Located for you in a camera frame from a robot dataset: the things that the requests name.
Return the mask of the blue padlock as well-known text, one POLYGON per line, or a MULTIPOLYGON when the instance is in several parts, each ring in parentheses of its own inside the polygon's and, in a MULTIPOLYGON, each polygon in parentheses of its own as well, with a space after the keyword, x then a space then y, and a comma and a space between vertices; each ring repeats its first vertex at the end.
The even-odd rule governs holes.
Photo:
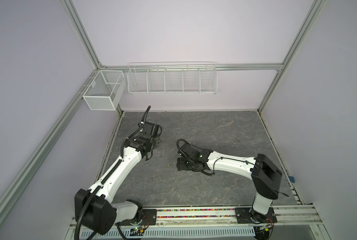
POLYGON ((289 178, 289 181, 290 181, 291 183, 295 183, 295 179, 294 179, 294 177, 289 176, 288 178, 289 178))

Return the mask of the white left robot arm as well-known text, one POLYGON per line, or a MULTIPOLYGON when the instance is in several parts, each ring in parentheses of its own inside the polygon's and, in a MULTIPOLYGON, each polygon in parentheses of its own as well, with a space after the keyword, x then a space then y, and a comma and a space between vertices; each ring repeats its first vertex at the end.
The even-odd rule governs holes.
POLYGON ((82 226, 93 231, 88 236, 91 240, 96 234, 106 234, 113 225, 118 228, 123 221, 130 224, 142 223, 144 215, 141 203, 126 200, 114 204, 113 199, 131 170, 142 159, 149 160, 153 156, 153 150, 160 144, 162 127, 147 122, 149 111, 147 108, 138 128, 124 139, 120 155, 110 168, 88 189, 80 189, 75 194, 75 240, 80 239, 82 226))

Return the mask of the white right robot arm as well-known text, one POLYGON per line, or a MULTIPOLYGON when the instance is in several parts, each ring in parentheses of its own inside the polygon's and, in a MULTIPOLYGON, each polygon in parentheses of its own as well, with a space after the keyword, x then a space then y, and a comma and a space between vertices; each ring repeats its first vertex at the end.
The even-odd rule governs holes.
POLYGON ((196 147, 184 139, 176 142, 179 158, 178 171, 200 172, 213 176, 216 171, 224 171, 248 178, 253 182, 256 194, 250 208, 236 208, 238 223, 271 224, 277 222, 272 202, 280 194, 283 176, 280 170, 266 155, 256 157, 238 157, 196 147))

